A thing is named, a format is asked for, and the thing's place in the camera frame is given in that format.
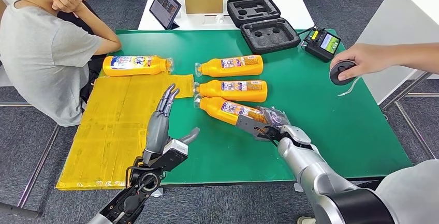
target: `bottle label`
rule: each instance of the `bottle label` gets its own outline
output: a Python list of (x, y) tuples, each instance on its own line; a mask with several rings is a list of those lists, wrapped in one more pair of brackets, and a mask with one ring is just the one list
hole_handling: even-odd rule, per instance
[(114, 56), (110, 66), (115, 70), (150, 67), (152, 59), (152, 56)]
[(249, 108), (243, 105), (239, 105), (230, 101), (225, 101), (223, 103), (223, 106), (221, 107), (221, 110), (226, 112), (226, 113), (231, 113), (234, 115), (244, 115), (247, 116), (249, 118), (252, 118), (258, 122), (262, 122), (265, 123), (265, 118), (264, 115), (262, 114), (261, 111), (254, 109), (254, 108)]
[(236, 81), (222, 82), (221, 90), (223, 91), (260, 91), (262, 90), (261, 81)]
[(223, 58), (221, 60), (221, 66), (223, 68), (245, 66), (245, 65), (257, 65), (257, 64), (259, 64), (259, 61), (254, 55), (236, 57), (236, 58)]

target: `gray t-shirt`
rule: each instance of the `gray t-shirt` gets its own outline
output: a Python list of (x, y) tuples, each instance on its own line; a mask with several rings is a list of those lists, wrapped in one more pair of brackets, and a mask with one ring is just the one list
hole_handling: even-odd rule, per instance
[(61, 126), (79, 124), (79, 91), (100, 38), (38, 7), (9, 5), (0, 24), (0, 54), (23, 98)]
[(439, 160), (393, 172), (376, 193), (392, 207), (399, 224), (438, 223)]

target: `gray carpet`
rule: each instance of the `gray carpet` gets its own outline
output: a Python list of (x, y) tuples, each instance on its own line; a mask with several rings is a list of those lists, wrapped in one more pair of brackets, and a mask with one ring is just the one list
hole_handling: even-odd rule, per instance
[[(320, 26), (334, 28), (349, 47), (361, 34), (382, 0), (304, 0)], [(89, 0), (100, 17), (115, 29), (136, 29), (146, 0)], [(430, 80), (417, 91), (439, 92)], [(23, 101), (13, 88), (0, 87), (0, 101)], [(437, 126), (439, 101), (404, 99), (402, 104), (439, 156)], [(413, 163), (427, 158), (395, 107), (389, 124)], [(44, 149), (54, 122), (32, 108), (0, 108), (0, 201), (16, 204)], [(53, 187), (61, 172), (76, 127), (62, 128), (48, 162), (26, 207), (44, 210), (39, 220), (0, 214), (0, 223), (86, 223), (116, 191), (58, 191)], [(295, 223), (312, 215), (303, 194), (292, 184), (262, 184), (166, 189), (147, 202), (137, 223)]]

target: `humanoid robot hand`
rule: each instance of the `humanoid robot hand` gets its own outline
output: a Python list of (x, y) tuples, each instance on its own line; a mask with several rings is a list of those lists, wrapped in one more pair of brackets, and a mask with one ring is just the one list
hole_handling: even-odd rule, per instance
[[(151, 115), (147, 129), (147, 145), (143, 151), (144, 163), (148, 163), (154, 156), (161, 155), (165, 145), (172, 140), (168, 134), (169, 114), (172, 103), (179, 92), (180, 90), (175, 88), (175, 84), (170, 85), (163, 93), (156, 110)], [(178, 140), (188, 145), (197, 138), (199, 132), (200, 129), (196, 127), (188, 135)]]

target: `open carrying case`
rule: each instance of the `open carrying case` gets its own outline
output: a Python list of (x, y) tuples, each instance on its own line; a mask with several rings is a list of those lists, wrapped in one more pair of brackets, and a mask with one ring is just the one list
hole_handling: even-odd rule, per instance
[(300, 43), (272, 0), (228, 0), (227, 12), (253, 54), (293, 48)]

